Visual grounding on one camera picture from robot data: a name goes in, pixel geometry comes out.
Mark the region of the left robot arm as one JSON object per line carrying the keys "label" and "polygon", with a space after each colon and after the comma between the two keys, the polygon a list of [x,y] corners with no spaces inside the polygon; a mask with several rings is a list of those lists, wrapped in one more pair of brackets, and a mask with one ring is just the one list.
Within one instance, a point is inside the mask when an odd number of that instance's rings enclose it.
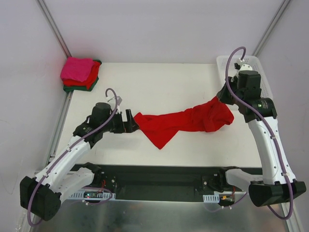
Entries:
{"label": "left robot arm", "polygon": [[60,155],[34,177],[26,176],[21,180],[20,205],[27,210],[28,219],[34,214],[41,220],[49,221],[73,193],[86,186],[99,187],[102,170],[90,162],[75,174],[67,174],[103,138],[104,133],[133,133],[138,129],[130,109],[126,110],[126,121],[123,121],[118,105],[111,108],[108,103],[96,103],[91,115],[76,127]]}

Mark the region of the white plastic basket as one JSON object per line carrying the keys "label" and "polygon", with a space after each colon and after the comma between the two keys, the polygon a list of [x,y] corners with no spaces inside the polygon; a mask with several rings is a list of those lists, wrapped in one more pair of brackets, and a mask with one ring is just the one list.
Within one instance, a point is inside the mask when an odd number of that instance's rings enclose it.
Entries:
{"label": "white plastic basket", "polygon": [[[234,67],[234,63],[236,63],[239,57],[241,57],[241,55],[234,55],[231,59],[228,69],[229,76],[234,76],[236,74],[237,71]],[[225,68],[228,58],[229,56],[218,56],[216,58],[219,80],[222,86],[225,84]],[[261,75],[261,97],[273,99],[272,91],[270,89],[268,80],[259,59],[255,56],[246,55],[244,57],[244,62],[250,65],[254,71],[259,72],[259,74]]]}

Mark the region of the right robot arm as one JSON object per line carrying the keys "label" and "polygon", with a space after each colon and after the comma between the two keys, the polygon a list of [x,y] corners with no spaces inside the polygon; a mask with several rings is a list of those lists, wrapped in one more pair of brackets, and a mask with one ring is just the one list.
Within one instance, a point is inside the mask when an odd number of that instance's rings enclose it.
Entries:
{"label": "right robot arm", "polygon": [[238,186],[249,194],[257,207],[290,202],[307,190],[305,182],[296,179],[287,161],[274,102],[261,96],[260,84],[261,75],[257,71],[239,71],[228,78],[217,94],[220,102],[239,107],[253,134],[262,164],[261,176],[237,167],[225,168],[217,178],[217,186],[223,191]]}

